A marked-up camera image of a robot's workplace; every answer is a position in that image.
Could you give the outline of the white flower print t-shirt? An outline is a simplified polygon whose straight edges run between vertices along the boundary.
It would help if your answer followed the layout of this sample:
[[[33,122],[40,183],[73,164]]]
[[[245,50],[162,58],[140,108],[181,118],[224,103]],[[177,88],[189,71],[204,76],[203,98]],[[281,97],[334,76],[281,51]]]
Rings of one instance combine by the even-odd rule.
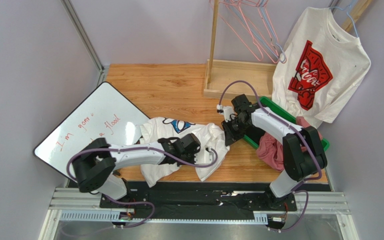
[[[217,161],[205,168],[196,167],[195,171],[200,181],[207,180],[222,164],[229,146],[225,146],[225,133],[214,123],[196,124],[173,118],[155,117],[140,126],[142,139],[140,143],[151,143],[161,138],[182,138],[194,134],[201,143],[201,150],[196,154],[196,165],[209,165],[203,163],[204,148],[211,147],[217,153]]]

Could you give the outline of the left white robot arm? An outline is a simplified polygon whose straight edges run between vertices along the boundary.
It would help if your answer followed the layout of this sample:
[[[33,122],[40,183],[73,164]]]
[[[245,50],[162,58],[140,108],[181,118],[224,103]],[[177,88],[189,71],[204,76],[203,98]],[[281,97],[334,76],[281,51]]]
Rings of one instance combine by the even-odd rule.
[[[66,171],[81,193],[100,192],[119,200],[128,194],[128,187],[115,171],[139,165],[194,165],[200,149],[201,143],[192,133],[122,146],[111,145],[101,137],[71,157]]]

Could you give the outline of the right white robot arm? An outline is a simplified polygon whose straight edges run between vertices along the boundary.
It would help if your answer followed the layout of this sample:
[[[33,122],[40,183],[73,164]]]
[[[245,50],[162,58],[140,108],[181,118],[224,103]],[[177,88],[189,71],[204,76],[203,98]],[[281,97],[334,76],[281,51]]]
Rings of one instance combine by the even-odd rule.
[[[224,117],[221,125],[226,146],[242,139],[251,128],[263,130],[282,144],[284,169],[269,185],[270,197],[283,198],[328,165],[316,128],[287,121],[260,102],[251,103],[244,94],[236,96],[231,103],[231,106],[218,104],[216,107]]]

